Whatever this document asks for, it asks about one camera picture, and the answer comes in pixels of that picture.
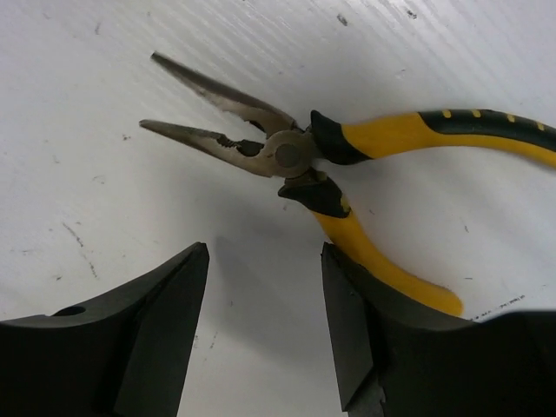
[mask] black cutting pliers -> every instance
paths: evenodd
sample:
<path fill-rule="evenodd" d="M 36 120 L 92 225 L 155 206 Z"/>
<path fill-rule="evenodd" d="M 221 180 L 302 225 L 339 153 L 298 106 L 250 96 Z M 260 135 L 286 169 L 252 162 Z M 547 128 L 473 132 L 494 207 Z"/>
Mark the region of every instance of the black cutting pliers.
<path fill-rule="evenodd" d="M 394 265 L 369 241 L 346 196 L 323 172 L 318 158 L 350 165 L 415 149 L 474 146 L 527 156 L 556 168 L 556 129 L 486 109 L 415 112 L 355 125 L 339 124 L 317 111 L 300 129 L 294 118 L 252 96 L 210 79 L 158 53 L 152 59 L 217 108 L 266 133 L 265 144 L 228 139 L 222 133 L 154 120 L 140 125 L 199 149 L 252 174 L 285 178 L 278 195 L 309 209 L 331 241 L 376 279 L 431 308 L 460 316 L 463 304 L 450 290 Z"/>

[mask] white table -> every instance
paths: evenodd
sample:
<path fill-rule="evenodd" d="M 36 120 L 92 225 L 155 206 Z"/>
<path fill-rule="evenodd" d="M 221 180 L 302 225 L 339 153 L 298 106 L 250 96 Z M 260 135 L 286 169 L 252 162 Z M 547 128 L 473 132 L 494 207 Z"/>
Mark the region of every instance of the white table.
<path fill-rule="evenodd" d="M 556 125 L 555 14 L 549 0 L 4 2 L 0 318 L 51 314 L 206 242 L 208 285 L 180 415 L 341 415 L 324 234 L 276 196 L 281 180 L 138 127 L 159 118 L 261 138 L 150 54 L 244 89 L 301 125 L 311 109 L 360 122 L 444 108 Z M 550 169 L 484 149 L 322 167 L 381 250 L 460 295 L 467 318 L 553 306 Z"/>

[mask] plier jaw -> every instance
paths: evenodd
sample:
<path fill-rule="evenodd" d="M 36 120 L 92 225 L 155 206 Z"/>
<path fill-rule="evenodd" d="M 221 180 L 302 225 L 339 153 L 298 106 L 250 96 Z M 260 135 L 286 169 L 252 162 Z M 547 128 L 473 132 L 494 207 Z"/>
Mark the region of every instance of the plier jaw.
<path fill-rule="evenodd" d="M 294 118 L 283 111 L 161 54 L 154 53 L 151 59 L 221 111 L 256 126 L 267 141 L 233 141 L 223 133 L 156 120 L 141 120 L 141 127 L 266 177 L 303 175 L 318 156 L 310 132 L 299 129 Z"/>

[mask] yellow handle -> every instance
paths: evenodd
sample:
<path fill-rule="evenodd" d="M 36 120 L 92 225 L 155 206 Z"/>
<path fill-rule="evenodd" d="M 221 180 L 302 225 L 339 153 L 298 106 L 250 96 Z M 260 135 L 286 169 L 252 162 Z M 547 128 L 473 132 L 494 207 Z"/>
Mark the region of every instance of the yellow handle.
<path fill-rule="evenodd" d="M 379 252 L 365 235 L 346 196 L 323 172 L 310 169 L 301 177 L 286 180 L 278 195 L 309 209 L 332 243 L 376 279 L 426 306 L 461 315 L 463 304 L 456 294 L 409 274 Z"/>
<path fill-rule="evenodd" d="M 341 125 L 345 139 L 376 159 L 439 146 L 472 146 L 526 156 L 556 168 L 556 129 L 491 110 L 443 110 Z"/>
<path fill-rule="evenodd" d="M 456 294 L 411 275 L 389 261 L 368 240 L 353 211 L 343 219 L 312 213 L 332 243 L 376 279 L 430 308 L 450 315 L 461 315 L 463 303 Z"/>

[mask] hole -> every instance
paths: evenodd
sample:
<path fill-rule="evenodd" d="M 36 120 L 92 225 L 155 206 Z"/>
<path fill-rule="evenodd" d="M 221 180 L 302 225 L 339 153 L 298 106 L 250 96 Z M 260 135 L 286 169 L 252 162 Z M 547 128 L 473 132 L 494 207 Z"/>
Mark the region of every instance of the hole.
<path fill-rule="evenodd" d="M 85 307 L 81 306 L 71 306 L 66 307 L 53 314 L 53 317 L 64 317 L 66 315 L 78 315 L 85 312 Z"/>
<path fill-rule="evenodd" d="M 262 127 L 262 125 L 254 120 L 248 120 L 249 123 L 251 123 L 253 126 L 255 126 L 256 128 L 258 128 L 261 132 L 264 132 L 264 128 Z"/>

